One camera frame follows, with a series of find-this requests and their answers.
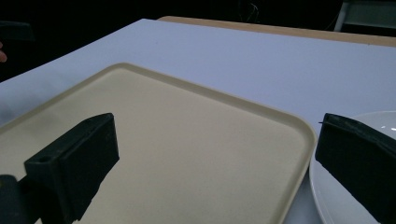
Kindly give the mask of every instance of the dark background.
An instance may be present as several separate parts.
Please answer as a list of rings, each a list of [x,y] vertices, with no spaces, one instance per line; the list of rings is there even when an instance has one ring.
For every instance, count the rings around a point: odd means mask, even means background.
[[[0,81],[50,62],[140,19],[180,16],[332,30],[341,5],[340,0],[2,1],[0,21],[30,23],[35,41],[1,40],[8,60],[0,63]]]

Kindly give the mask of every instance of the beige tray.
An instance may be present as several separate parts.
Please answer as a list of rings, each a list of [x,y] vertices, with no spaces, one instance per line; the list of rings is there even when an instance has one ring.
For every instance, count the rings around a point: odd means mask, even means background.
[[[131,64],[0,130],[0,174],[80,121],[115,116],[120,161],[80,223],[280,223],[315,147],[303,120]]]

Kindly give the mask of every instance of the white tablecloth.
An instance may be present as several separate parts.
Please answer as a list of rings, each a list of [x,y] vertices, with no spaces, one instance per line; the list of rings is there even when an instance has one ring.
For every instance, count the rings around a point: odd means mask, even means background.
[[[317,134],[325,113],[396,110],[396,48],[141,20],[0,83],[0,125],[125,62],[288,111]],[[320,223],[308,175],[285,223]]]

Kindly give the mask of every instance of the white plate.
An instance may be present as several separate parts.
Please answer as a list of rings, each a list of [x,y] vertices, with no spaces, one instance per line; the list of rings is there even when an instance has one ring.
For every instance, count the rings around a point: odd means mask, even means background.
[[[396,111],[362,114],[353,119],[396,139]],[[315,152],[311,158],[309,175],[315,203],[323,223],[378,223],[315,159]]]

